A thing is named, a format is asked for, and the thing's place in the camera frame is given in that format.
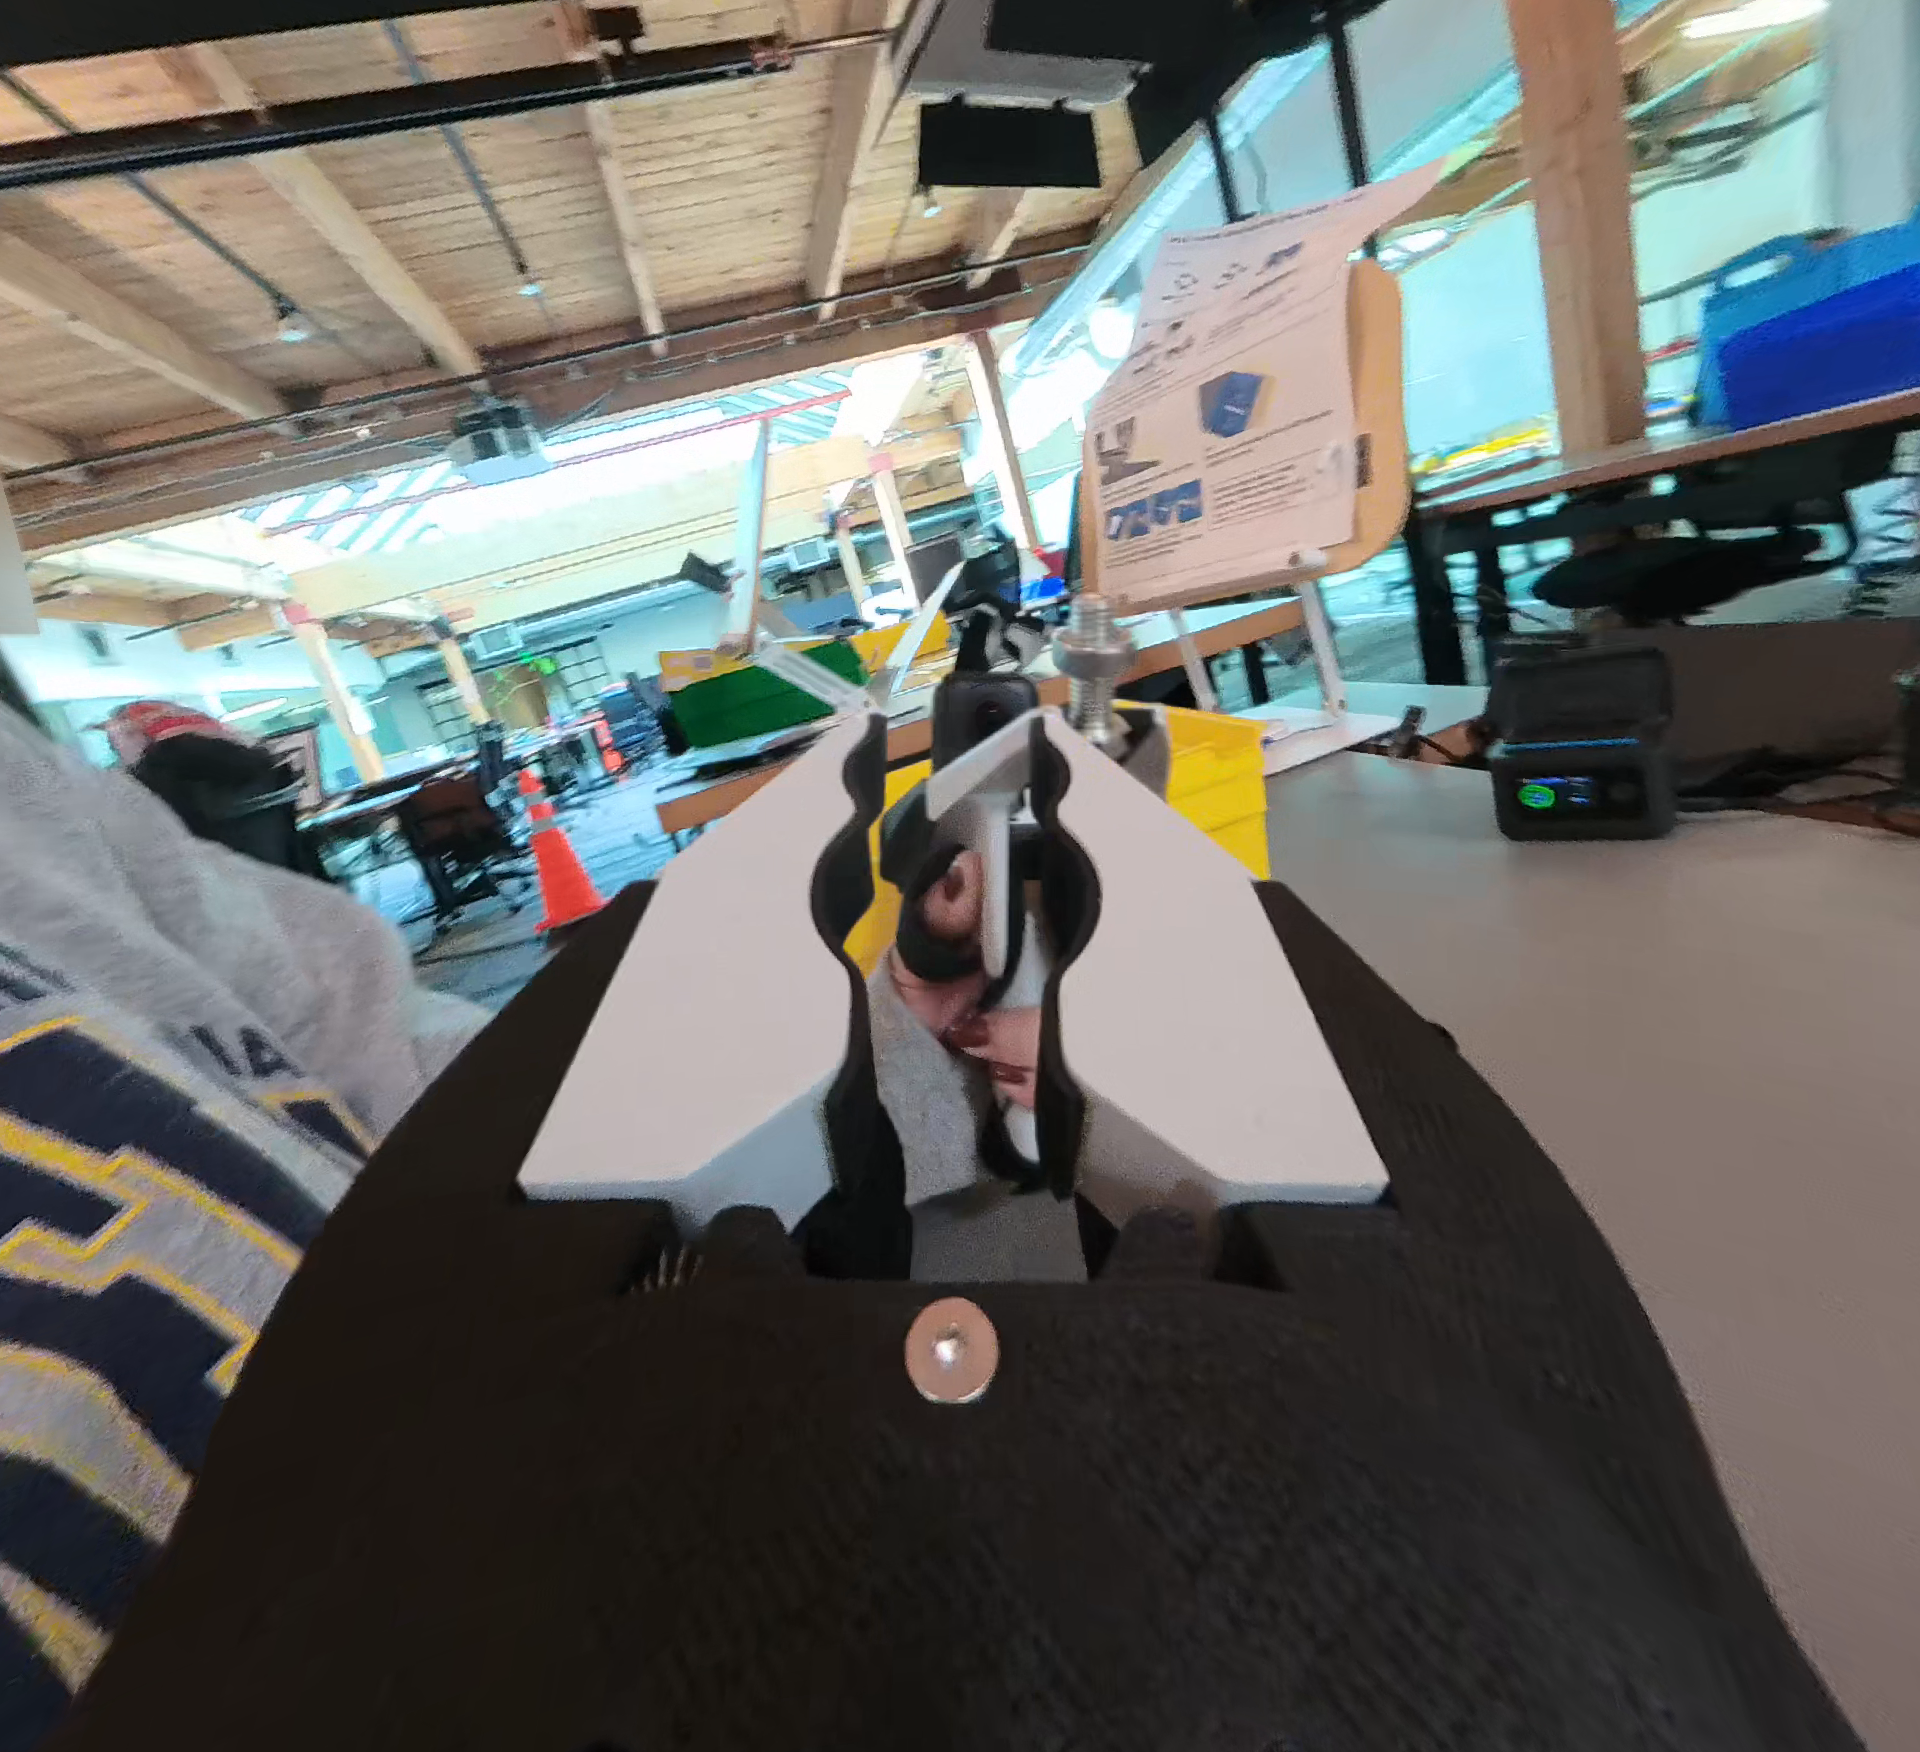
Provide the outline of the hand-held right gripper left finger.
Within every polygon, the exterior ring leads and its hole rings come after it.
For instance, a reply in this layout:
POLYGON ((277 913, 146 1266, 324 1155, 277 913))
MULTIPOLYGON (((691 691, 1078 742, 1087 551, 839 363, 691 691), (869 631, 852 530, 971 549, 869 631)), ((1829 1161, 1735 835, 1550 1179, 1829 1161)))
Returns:
POLYGON ((774 1213, 805 1266, 904 1281, 904 1163, 867 983, 888 725, 852 712, 656 881, 518 1172, 533 1202, 639 1200, 684 1242, 774 1213))

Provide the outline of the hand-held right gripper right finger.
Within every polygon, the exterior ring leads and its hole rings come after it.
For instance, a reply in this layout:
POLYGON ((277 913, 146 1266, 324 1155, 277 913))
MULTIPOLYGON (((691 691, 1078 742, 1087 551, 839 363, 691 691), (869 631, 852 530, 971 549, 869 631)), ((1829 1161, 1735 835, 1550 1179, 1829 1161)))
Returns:
POLYGON ((1038 1188, 1115 1230, 1380 1206, 1388 1166, 1246 867, 1059 712, 1027 751, 1038 1188))

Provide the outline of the silver bolt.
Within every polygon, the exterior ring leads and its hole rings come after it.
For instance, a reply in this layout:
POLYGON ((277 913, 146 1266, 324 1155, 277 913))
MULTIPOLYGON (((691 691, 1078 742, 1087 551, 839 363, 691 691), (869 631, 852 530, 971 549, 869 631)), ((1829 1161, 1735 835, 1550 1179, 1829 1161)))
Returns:
POLYGON ((1117 711, 1117 697, 1119 687, 1137 659, 1136 641, 1108 601, 1091 591, 1079 591, 1072 597, 1068 616, 1058 633, 1066 628, 1091 636, 1108 636, 1108 631, 1114 631, 1114 636, 1126 639, 1131 647, 1130 664, 1124 676, 1115 681, 1070 681, 1055 668, 1055 674, 1068 684, 1068 725, 1085 745, 1112 760, 1119 760, 1126 757, 1127 738, 1126 719, 1117 711))

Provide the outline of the person's left hand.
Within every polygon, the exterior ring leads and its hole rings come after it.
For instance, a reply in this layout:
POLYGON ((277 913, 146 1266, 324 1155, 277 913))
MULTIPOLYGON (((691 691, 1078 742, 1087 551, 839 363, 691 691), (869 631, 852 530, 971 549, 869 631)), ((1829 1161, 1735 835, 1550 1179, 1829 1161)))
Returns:
POLYGON ((888 971, 909 1016, 960 1060, 980 1066, 1006 1106, 1036 1106, 1042 1012, 1038 1006, 985 1006, 989 976, 980 961, 985 917, 985 873, 971 851, 952 856, 917 901, 905 905, 899 925, 915 925, 946 961, 943 976, 917 971, 901 948, 888 953, 888 971))

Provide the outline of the yellow plastic bin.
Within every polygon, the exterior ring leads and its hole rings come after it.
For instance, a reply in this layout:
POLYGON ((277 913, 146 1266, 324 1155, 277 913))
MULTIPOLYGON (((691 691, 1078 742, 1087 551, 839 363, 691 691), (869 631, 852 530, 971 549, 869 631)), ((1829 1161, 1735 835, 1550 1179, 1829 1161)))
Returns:
MULTIPOLYGON (((1170 746, 1165 804, 1201 830, 1250 877, 1268 881, 1268 798, 1261 728, 1242 719, 1197 709, 1159 706, 1170 746)), ((850 928, 843 950, 864 976, 875 972, 899 926, 899 888, 881 869, 886 825, 921 806, 917 786, 932 774, 928 760, 901 765, 883 780, 883 808, 869 828, 873 901, 850 928)))

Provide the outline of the orange traffic cone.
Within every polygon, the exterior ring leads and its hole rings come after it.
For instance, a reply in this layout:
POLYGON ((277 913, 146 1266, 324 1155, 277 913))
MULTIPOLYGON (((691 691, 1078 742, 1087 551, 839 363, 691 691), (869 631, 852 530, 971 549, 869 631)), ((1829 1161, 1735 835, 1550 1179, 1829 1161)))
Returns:
POLYGON ((537 881, 537 935, 549 945, 560 945, 601 913, 608 901, 560 827, 558 808, 540 772, 524 767, 518 772, 515 790, 537 881))

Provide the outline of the green plastic bin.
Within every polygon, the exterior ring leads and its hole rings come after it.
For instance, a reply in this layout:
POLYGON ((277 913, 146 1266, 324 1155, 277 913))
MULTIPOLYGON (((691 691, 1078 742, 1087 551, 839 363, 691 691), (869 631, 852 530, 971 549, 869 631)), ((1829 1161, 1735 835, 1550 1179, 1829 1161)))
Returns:
POLYGON ((662 650, 658 683, 688 751, 809 727, 830 712, 825 703, 758 662, 717 650, 662 650))

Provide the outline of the printed instruction sheet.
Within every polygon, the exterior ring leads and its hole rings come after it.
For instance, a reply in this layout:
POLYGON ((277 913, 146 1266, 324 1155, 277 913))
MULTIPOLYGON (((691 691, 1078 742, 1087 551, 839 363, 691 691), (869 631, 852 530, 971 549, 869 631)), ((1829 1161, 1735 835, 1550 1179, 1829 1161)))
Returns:
POLYGON ((1079 587, 1117 614, 1300 582, 1353 530, 1348 267, 1446 172, 1177 232, 1083 424, 1079 587))

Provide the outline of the wooden clipboard stand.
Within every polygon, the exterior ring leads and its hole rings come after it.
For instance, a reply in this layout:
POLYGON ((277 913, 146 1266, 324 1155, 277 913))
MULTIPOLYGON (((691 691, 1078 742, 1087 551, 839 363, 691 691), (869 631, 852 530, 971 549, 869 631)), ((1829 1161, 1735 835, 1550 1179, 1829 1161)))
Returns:
POLYGON ((1304 712, 1304 732, 1355 732, 1339 670, 1321 580, 1372 563, 1402 536, 1411 511, 1407 474, 1402 297, 1398 281, 1376 258, 1348 267, 1348 363, 1351 371, 1353 529, 1314 560, 1300 560, 1293 587, 1307 635, 1320 711, 1304 712))

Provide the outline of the black office chair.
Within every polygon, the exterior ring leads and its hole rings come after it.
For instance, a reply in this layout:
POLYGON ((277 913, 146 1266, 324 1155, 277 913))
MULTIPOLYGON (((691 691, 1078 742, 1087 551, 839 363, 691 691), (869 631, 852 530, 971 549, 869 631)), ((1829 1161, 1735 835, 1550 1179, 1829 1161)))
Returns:
POLYGON ((1754 536, 1601 534, 1547 566, 1532 599, 1550 611, 1609 614, 1625 628, 1677 627, 1752 591, 1851 563, 1847 526, 1785 525, 1754 536))

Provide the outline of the person in grey sweatshirt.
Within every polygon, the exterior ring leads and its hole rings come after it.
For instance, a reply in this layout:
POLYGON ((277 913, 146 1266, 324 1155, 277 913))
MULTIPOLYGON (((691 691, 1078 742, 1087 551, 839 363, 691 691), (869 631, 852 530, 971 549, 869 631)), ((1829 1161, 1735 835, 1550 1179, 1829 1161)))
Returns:
POLYGON ((490 1020, 4 706, 4 1749, 67 1715, 305 1249, 490 1020))

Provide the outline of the wooden work table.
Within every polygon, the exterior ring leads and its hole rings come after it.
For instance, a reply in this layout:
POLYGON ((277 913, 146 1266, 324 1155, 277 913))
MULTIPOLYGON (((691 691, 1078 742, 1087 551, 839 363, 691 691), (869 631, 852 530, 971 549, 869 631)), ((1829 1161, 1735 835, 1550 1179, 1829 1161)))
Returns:
POLYGON ((1571 492, 1598 492, 1644 485, 1685 469, 1752 461, 1789 446, 1816 445, 1857 432, 1916 430, 1918 391, 1906 389, 1787 421, 1743 428, 1687 428, 1664 441, 1637 441, 1554 461, 1550 467, 1476 474, 1464 485, 1422 492, 1413 514, 1426 523, 1500 514, 1571 492))

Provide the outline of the large blue plastic bin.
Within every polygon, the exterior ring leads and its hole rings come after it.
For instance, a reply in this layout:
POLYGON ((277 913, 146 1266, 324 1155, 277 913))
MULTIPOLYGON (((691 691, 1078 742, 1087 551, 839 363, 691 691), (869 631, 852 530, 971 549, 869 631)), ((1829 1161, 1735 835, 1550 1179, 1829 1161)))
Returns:
POLYGON ((1819 242, 1782 234, 1710 279, 1694 414, 1747 430, 1918 387, 1918 219, 1819 242))

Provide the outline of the wooden post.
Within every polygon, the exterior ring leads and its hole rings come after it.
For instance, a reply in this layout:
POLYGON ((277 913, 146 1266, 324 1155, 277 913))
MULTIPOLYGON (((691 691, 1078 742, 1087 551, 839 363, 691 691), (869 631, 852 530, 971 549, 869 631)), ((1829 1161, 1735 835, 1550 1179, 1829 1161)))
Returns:
POLYGON ((1632 157, 1616 0, 1504 0, 1561 453, 1644 438, 1632 157))

